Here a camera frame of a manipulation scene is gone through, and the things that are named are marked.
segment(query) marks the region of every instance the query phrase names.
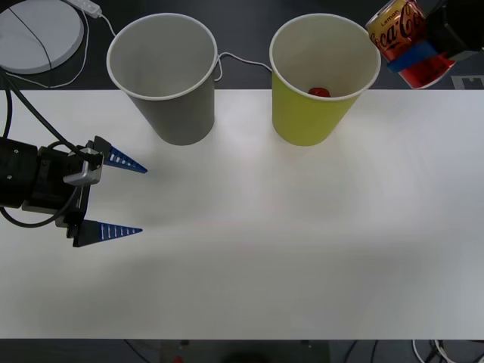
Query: yellow paper cup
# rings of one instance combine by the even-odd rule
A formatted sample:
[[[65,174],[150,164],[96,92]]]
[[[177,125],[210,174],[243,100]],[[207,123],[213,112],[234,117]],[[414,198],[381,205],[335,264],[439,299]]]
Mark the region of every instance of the yellow paper cup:
[[[286,141],[322,142],[375,82],[381,58],[367,31],[344,17],[309,14],[285,23],[271,42],[272,122]],[[327,89],[331,98],[310,95]]]

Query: robotic arm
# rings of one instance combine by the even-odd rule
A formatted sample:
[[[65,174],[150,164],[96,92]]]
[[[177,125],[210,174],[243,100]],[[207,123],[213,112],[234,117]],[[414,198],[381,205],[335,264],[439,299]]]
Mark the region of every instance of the robotic arm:
[[[7,125],[4,137],[0,138],[0,214],[23,228],[38,228],[55,222],[57,227],[67,229],[67,237],[74,239],[75,247],[141,232],[140,228],[84,218],[91,186],[101,180],[104,166],[143,174],[147,170],[99,136],[84,147],[74,147],[43,119],[2,70],[0,76],[5,80],[8,96]],[[59,141],[37,150],[36,146],[7,138],[12,115],[11,90]],[[55,150],[59,145],[67,146],[72,152]],[[27,224],[11,217],[5,207],[22,207],[30,212],[52,214],[52,217]]]
[[[427,15],[427,40],[414,45],[388,63],[392,72],[401,72],[437,55],[463,61],[484,47],[484,2],[482,0],[441,0]]]

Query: red object inside cup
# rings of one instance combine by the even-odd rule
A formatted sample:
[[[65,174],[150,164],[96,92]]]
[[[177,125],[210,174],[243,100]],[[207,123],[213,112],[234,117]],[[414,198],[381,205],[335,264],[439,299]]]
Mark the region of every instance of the red object inside cup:
[[[311,88],[308,93],[310,95],[318,97],[331,97],[330,92],[327,89],[321,87]]]

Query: dark floor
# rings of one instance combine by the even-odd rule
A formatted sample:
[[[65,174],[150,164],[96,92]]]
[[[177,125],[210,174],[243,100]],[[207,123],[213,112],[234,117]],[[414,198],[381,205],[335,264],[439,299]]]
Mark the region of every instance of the dark floor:
[[[324,344],[318,341],[191,341],[180,349],[179,341],[130,340],[151,363],[173,363],[177,356],[184,363],[219,363],[232,352],[258,352],[271,363],[324,363]],[[343,363],[352,341],[331,341],[330,362]],[[484,344],[467,341],[445,341],[450,359],[474,362],[484,354]],[[360,341],[348,363],[370,362],[374,341]],[[417,342],[419,352],[426,358],[430,352],[428,341]],[[136,363],[143,362],[122,340],[0,340],[0,361],[5,363]],[[411,342],[381,340],[374,363],[417,363]]]
[[[21,0],[1,0],[0,11]],[[208,26],[216,38],[219,51],[230,51],[246,59],[269,63],[268,49],[272,36],[288,20],[310,13],[331,13],[347,17],[364,26],[388,0],[96,0],[103,14],[119,32],[124,26],[149,14],[173,12],[186,14]],[[425,12],[433,9],[438,0],[418,0]],[[113,36],[100,18],[88,19],[91,28],[88,57],[81,76],[64,89],[115,89],[106,69],[106,53]],[[65,64],[51,73],[30,78],[53,85],[65,83],[77,74],[84,58],[84,44]],[[242,64],[226,58],[224,77],[217,83],[221,89],[271,88],[271,76],[264,68]],[[375,82],[375,89],[408,89],[398,73],[385,66]],[[452,76],[484,76],[484,53],[458,62],[432,89],[454,89]],[[16,81],[24,89],[42,89],[23,81]],[[484,89],[480,79],[465,81],[466,88]]]

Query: coca-cola logo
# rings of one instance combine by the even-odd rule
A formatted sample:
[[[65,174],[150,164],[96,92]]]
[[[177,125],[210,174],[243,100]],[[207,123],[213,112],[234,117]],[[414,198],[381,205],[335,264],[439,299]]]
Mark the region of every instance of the coca-cola logo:
[[[402,43],[402,38],[414,35],[424,25],[425,19],[421,13],[413,9],[410,3],[403,6],[400,16],[394,17],[394,23],[377,38],[375,33],[370,40],[381,50],[394,49]]]

